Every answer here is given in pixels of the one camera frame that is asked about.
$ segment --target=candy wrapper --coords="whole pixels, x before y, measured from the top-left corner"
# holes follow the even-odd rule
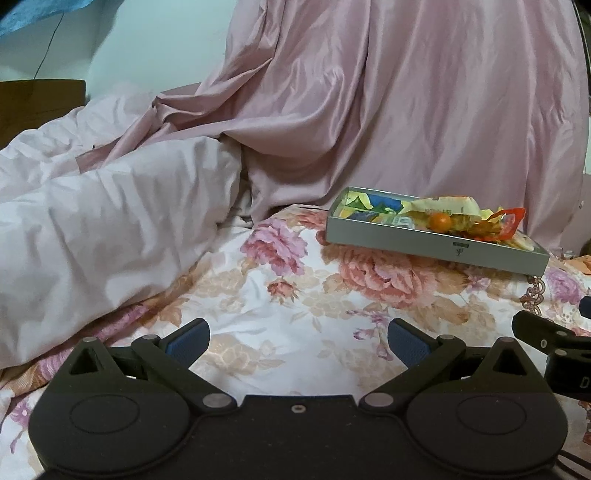
[[[393,225],[396,214],[400,210],[402,210],[400,200],[351,191],[348,192],[344,205],[337,212],[337,216],[349,220]]]

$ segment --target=orange fruit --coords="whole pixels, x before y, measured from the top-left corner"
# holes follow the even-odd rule
[[[429,216],[428,227],[435,233],[448,233],[452,229],[452,217],[444,212],[432,213]]]

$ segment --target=wooden headboard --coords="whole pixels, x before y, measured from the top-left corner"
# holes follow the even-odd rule
[[[85,101],[84,80],[0,82],[0,148],[23,130],[39,128]]]

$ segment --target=white wall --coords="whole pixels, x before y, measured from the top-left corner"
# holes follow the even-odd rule
[[[103,0],[64,15],[37,78],[86,78],[100,23]],[[61,15],[0,38],[0,82],[32,79]]]
[[[202,81],[224,58],[236,0],[106,0],[87,74],[96,96],[117,82],[162,92]]]

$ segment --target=snack wrapper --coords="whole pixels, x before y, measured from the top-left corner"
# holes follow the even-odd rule
[[[471,197],[434,197],[404,202],[402,205],[399,215],[409,216],[421,228],[426,228],[429,217],[439,212],[450,216],[452,232],[465,232],[483,218],[480,207]]]
[[[525,216],[524,208],[500,210],[487,220],[476,222],[466,236],[482,242],[501,242],[514,237],[517,227]]]
[[[345,206],[355,210],[369,210],[376,213],[396,214],[402,210],[402,202],[397,199],[371,193],[351,191],[347,193]]]
[[[521,233],[519,230],[515,232],[513,238],[503,241],[502,245],[511,248],[518,248],[520,250],[526,250],[528,252],[535,251],[537,247],[536,243],[530,237],[524,233]]]

